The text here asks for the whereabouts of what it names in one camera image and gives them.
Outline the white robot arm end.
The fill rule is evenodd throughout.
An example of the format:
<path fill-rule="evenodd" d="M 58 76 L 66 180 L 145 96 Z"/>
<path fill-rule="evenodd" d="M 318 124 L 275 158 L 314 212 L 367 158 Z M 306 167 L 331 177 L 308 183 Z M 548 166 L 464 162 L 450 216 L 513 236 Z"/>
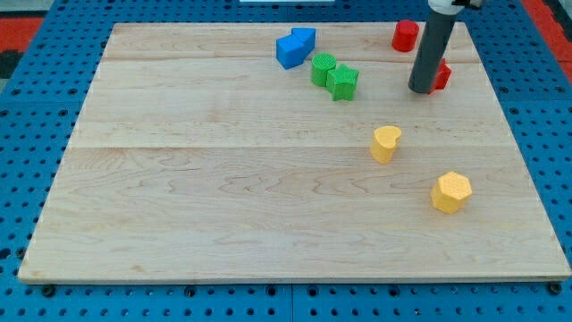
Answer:
<path fill-rule="evenodd" d="M 488 0 L 428 0 L 429 7 L 440 14 L 457 15 L 464 9 L 481 10 Z"/>

